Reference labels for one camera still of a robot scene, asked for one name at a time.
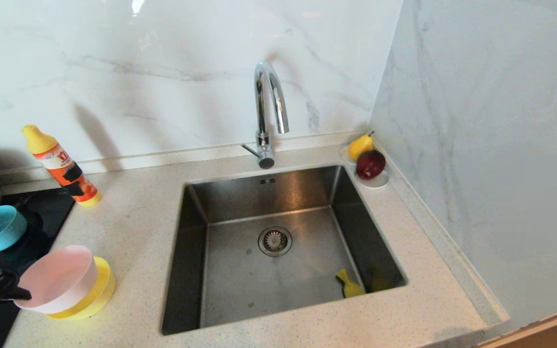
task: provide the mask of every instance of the bottle label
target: bottle label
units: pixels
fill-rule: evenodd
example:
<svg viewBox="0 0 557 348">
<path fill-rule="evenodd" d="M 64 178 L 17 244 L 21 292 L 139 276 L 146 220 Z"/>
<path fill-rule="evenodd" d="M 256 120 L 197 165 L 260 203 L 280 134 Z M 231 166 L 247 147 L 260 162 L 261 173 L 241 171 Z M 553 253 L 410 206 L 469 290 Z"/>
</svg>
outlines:
<svg viewBox="0 0 557 348">
<path fill-rule="evenodd" d="M 68 152 L 64 150 L 59 144 L 55 145 L 52 149 L 41 154 L 33 155 L 42 163 L 46 169 L 60 169 L 71 165 L 73 162 L 68 156 Z"/>
<path fill-rule="evenodd" d="M 49 151 L 33 156 L 48 169 L 61 187 L 70 192 L 75 201 L 91 200 L 98 193 L 97 188 L 84 176 L 79 165 L 68 156 L 68 153 L 59 144 Z"/>
</svg>

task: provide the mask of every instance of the sink drain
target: sink drain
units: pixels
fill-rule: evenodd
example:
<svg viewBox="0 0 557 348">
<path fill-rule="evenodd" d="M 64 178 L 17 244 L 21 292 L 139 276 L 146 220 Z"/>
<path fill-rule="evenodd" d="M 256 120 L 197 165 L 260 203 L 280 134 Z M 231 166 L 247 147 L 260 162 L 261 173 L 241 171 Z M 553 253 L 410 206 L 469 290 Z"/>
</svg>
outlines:
<svg viewBox="0 0 557 348">
<path fill-rule="evenodd" d="M 268 227 L 257 240 L 261 252 L 268 256 L 281 256 L 292 247 L 292 235 L 283 227 Z"/>
</svg>

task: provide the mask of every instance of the kitchen sink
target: kitchen sink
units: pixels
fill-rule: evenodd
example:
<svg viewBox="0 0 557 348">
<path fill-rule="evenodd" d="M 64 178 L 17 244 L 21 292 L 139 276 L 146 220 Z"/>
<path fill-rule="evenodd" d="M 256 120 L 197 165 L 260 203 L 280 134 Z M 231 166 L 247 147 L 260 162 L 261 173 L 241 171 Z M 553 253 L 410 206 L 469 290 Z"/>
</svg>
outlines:
<svg viewBox="0 0 557 348">
<path fill-rule="evenodd" d="M 343 268 L 367 293 L 405 285 L 342 166 L 187 184 L 162 333 L 342 300 Z"/>
</svg>

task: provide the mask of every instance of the wooden edge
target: wooden edge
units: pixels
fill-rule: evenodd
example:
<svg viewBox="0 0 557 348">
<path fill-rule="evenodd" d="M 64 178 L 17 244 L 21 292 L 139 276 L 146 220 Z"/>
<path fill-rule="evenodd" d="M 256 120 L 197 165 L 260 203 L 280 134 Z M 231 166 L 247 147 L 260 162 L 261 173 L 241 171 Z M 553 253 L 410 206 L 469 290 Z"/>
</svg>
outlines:
<svg viewBox="0 0 557 348">
<path fill-rule="evenodd" d="M 518 341 L 524 337 L 528 337 L 529 335 L 539 333 L 540 331 L 547 330 L 557 326 L 557 312 L 544 317 L 541 320 L 532 322 L 526 326 L 522 326 L 521 328 L 511 331 L 508 334 L 500 335 L 498 337 L 494 337 L 493 339 L 489 339 L 488 341 L 484 341 L 480 344 L 473 346 L 472 348 L 495 348 L 502 346 L 504 344 L 508 344 L 514 341 Z"/>
</svg>

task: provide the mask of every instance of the bottle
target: bottle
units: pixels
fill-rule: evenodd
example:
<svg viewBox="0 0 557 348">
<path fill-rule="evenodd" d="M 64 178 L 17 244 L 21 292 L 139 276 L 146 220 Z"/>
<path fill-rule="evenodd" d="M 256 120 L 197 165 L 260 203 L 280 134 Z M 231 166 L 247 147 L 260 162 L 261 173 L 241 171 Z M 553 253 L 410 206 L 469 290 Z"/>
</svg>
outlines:
<svg viewBox="0 0 557 348">
<path fill-rule="evenodd" d="M 84 176 L 57 139 L 40 132 L 35 125 L 24 126 L 22 132 L 27 138 L 27 150 L 70 192 L 77 203 L 89 207 L 99 202 L 101 196 L 98 189 Z"/>
</svg>

